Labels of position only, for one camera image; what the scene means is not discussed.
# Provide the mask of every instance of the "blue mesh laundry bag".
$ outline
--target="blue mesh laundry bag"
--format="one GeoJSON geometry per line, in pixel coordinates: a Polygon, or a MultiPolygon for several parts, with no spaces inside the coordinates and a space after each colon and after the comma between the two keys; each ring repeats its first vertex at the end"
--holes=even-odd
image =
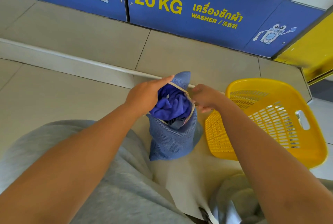
{"type": "Polygon", "coordinates": [[[191,72],[176,74],[171,83],[167,84],[170,86],[167,87],[166,85],[163,87],[165,92],[162,90],[163,88],[159,90],[159,102],[155,108],[147,114],[150,123],[149,132],[152,135],[149,156],[151,161],[160,159],[171,160],[185,156],[194,149],[202,136],[203,129],[197,121],[197,110],[186,91],[190,78],[191,72]],[[180,97],[179,93],[182,93],[186,98],[181,97],[181,99],[175,102],[171,101],[170,104],[172,106],[169,105],[169,102],[167,102],[169,106],[166,106],[164,102],[160,106],[170,108],[171,114],[177,115],[178,119],[176,119],[176,122],[174,122],[174,120],[166,121],[166,119],[169,120],[173,116],[170,116],[168,111],[160,111],[156,107],[162,102],[162,99],[170,100],[172,97],[180,97]]]}

